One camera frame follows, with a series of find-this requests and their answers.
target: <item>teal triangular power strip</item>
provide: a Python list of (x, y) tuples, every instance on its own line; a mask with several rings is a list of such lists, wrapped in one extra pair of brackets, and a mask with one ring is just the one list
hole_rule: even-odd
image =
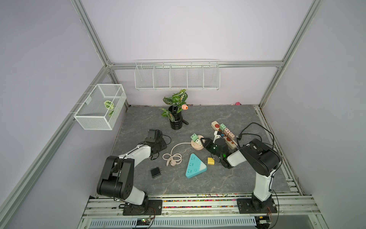
[(191, 154), (187, 166), (186, 177), (194, 177), (195, 175), (203, 173), (206, 170), (207, 165), (205, 165), (195, 154)]

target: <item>black mounting plate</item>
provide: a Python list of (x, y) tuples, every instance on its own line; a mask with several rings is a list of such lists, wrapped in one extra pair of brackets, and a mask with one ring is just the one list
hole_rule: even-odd
[[(238, 204), (240, 214), (253, 214), (253, 213), (267, 214), (267, 213), (269, 213), (268, 208), (264, 208), (262, 211), (259, 211), (259, 212), (254, 211), (254, 209), (252, 208), (251, 201), (252, 201), (251, 198), (237, 199), (237, 204)], [(275, 201), (273, 199), (271, 199), (270, 204), (268, 204), (267, 206), (269, 207), (269, 209), (271, 210), (272, 213), (277, 213), (277, 208), (276, 208), (276, 206), (273, 206), (274, 204), (275, 204)]]
[(161, 215), (161, 209), (163, 208), (162, 200), (149, 200), (148, 209), (146, 213), (141, 212), (141, 209), (134, 208), (134, 204), (125, 204), (123, 208), (123, 215)]

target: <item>wire shelf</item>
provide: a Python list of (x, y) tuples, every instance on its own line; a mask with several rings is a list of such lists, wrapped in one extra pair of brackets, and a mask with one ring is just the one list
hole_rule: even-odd
[(150, 90), (218, 90), (219, 62), (138, 64), (135, 68), (135, 87)]
[(122, 84), (97, 84), (74, 118), (84, 130), (112, 130), (125, 100)]

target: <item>yellow power adapter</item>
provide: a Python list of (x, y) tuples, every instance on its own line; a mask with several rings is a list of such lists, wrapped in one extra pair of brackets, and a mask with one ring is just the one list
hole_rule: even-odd
[(207, 158), (207, 164), (214, 165), (215, 164), (215, 160), (213, 158)]

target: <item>aluminum frame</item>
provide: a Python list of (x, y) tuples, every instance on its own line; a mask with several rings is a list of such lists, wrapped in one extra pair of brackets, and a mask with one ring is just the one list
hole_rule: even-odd
[(72, 126), (75, 124), (74, 113), (80, 106), (88, 94), (94, 88), (93, 86), (101, 83), (104, 77), (108, 74), (110, 69), (108, 67), (102, 67), (97, 76), (85, 90), (83, 95), (80, 97), (78, 102), (71, 109), (70, 113), (66, 116), (64, 121), (61, 123), (59, 128), (53, 134), (51, 139), (47, 142), (46, 146), (42, 149), (40, 154), (34, 160), (32, 165), (23, 175), (21, 180), (17, 183), (13, 191), (4, 201), (0, 207), (0, 229), (4, 229), (11, 219), (13, 218), (16, 211), (20, 208), (21, 204), (41, 176), (42, 172), (55, 155), (56, 151), (60, 147), (61, 143), (64, 141), (65, 137), (71, 130)]
[[(90, 85), (95, 85), (97, 83), (101, 83), (106, 75), (109, 76), (111, 81), (114, 84), (119, 84), (118, 79), (116, 77), (116, 74), (114, 70), (117, 69), (134, 69), (136, 64), (135, 63), (111, 63), (108, 59), (108, 56), (98, 38), (98, 35), (96, 34), (96, 31), (85, 11), (85, 8), (80, 0), (71, 0), (72, 4), (75, 7), (76, 12), (78, 13), (81, 22), (83, 23), (94, 47), (95, 50), (101, 59), (101, 62), (103, 64), (103, 68), (100, 70), (100, 72), (97, 74), (97, 76), (94, 78), (92, 83)], [(308, 29), (312, 19), (314, 18), (322, 0), (314, 0), (311, 4), (310, 9), (308, 10), (299, 30), (297, 31), (290, 47), (288, 48), (284, 58), (282, 60), (275, 60), (275, 61), (227, 61), (227, 62), (220, 62), (219, 67), (277, 67), (277, 71), (272, 78), (269, 86), (267, 87), (267, 90), (265, 91), (263, 98), (259, 104), (260, 108), (263, 108), (268, 101), (268, 98), (270, 97), (271, 93), (273, 92), (274, 87), (278, 83), (279, 79), (283, 75), (283, 72), (286, 70), (286, 67), (288, 66), (288, 63), (290, 62), (291, 58), (293, 57), (296, 48), (298, 47), (303, 35), (305, 34), (306, 30)], [(66, 116), (65, 120), (62, 122), (62, 124), (59, 126), (57, 131), (54, 133), (54, 135), (51, 137), (51, 139), (47, 142), (46, 146), (42, 149), (36, 160), (32, 163), (30, 168), (27, 170), (27, 172), (24, 174), (24, 176), (21, 178), (21, 180), (18, 182), (16, 187), (13, 189), (11, 194), (7, 197), (5, 202), (0, 207), (0, 229), (5, 228), (18, 208), (20, 207), (21, 203), (24, 201), (24, 199), (27, 197), (30, 190), (35, 185), (35, 182), (38, 180), (42, 172), (44, 171), (45, 167), (48, 165), (49, 161), (52, 159), (53, 155), (71, 130), (73, 124), (75, 123), (75, 120), (73, 118), (73, 113), (77, 110), (79, 107), (79, 103), (85, 100), (88, 93), (90, 93), (92, 87), (88, 87), (85, 91), (85, 93), (80, 97), (78, 102), (75, 104), (71, 112)], [(125, 102), (126, 108), (128, 108), (130, 105), (128, 104), (127, 100)], [(264, 114), (262, 113), (262, 123), (266, 124)], [(289, 176), (289, 179), (295, 177), (291, 167), (288, 165), (288, 162), (284, 160), (284, 173), (286, 172), (287, 176)], [(293, 179), (293, 183), (295, 183), (296, 187), (299, 187), (298, 192), (301, 194), (302, 190), (296, 181), (296, 179)], [(318, 217), (319, 214), (315, 214), (317, 217), (314, 219), (318, 224), (321, 225), (322, 229), (327, 229), (326, 224), (324, 222), (324, 219), (321, 217)], [(85, 218), (83, 216), (82, 221), (79, 224), (80, 228), (87, 228), (85, 225), (87, 224), (87, 221), (89, 218)]]
[[(327, 227), (325, 227), (326, 224), (320, 223), (324, 220), (322, 220), (322, 215), (312, 196), (298, 196), (288, 195), (288, 193), (277, 193), (277, 197), (280, 204), (279, 215), (308, 215), (314, 225), (317, 225), (317, 227), (314, 228), (327, 229)], [(236, 199), (251, 198), (250, 193), (152, 195), (150, 196), (150, 198), (163, 200), (162, 215), (156, 216), (157, 218), (182, 217), (182, 219), (199, 219), (200, 217), (206, 216), (240, 218), (243, 216), (264, 215), (260, 213), (239, 214), (239, 209), (237, 206), (235, 206)], [(274, 196), (273, 198), (275, 200), (275, 204), (277, 205), (276, 196)], [(113, 200), (113, 198), (104, 196), (97, 196), (96, 199), (90, 199), (86, 205), (78, 229), (89, 228), (92, 219), (128, 218), (131, 220), (136, 220), (137, 218), (140, 218), (139, 216), (123, 216), (123, 208), (119, 208), (119, 205), (122, 203), (122, 201), (116, 202)]]
[[(268, 129), (269, 131), (271, 131), (273, 133), (273, 130), (272, 130), (271, 126), (269, 125), (267, 119), (265, 118), (262, 109), (260, 109), (259, 106), (257, 106), (257, 105), (254, 105), (253, 107), (261, 121), (262, 126), (264, 126), (266, 129)], [(267, 135), (269, 143), (273, 143), (271, 140), (271, 136), (269, 135), (269, 132), (265, 130), (265, 133)], [(273, 133), (273, 135), (274, 135), (274, 146), (279, 151), (279, 153), (281, 154), (281, 157), (283, 159), (282, 165), (281, 165), (281, 170), (288, 183), (290, 192), (299, 192), (300, 195), (304, 195), (303, 189), (301, 188), (301, 186), (295, 176), (295, 173), (293, 172), (288, 160), (286, 159), (285, 155), (283, 154), (283, 151), (277, 141), (276, 135), (274, 133)]]
[(274, 88), (276, 87), (278, 81), (280, 80), (280, 78), (282, 77), (284, 71), (286, 70), (289, 62), (291, 61), (292, 57), (294, 56), (297, 47), (299, 46), (302, 38), (304, 37), (307, 29), (309, 28), (309, 25), (311, 24), (313, 18), (315, 17), (315, 14), (317, 13), (321, 3), (323, 0), (314, 0), (305, 16), (305, 18), (303, 19), (300, 28), (298, 29), (295, 37), (293, 38), (290, 47), (288, 48), (285, 56), (283, 57), (282, 61), (283, 61), (283, 66), (281, 67), (277, 67), (277, 71), (275, 72), (271, 82), (269, 83), (266, 91), (264, 92), (264, 95), (261, 99), (261, 102), (259, 103), (259, 106), (261, 108), (264, 108), (264, 106), (266, 105), (269, 97), (271, 96)]
[[(167, 62), (144, 62), (144, 65), (163, 65)], [(209, 61), (200, 62), (169, 62), (171, 65), (209, 65)], [(112, 63), (109, 65), (111, 70), (134, 70), (137, 63)], [(219, 67), (282, 67), (281, 60), (259, 60), (259, 61), (220, 61)]]

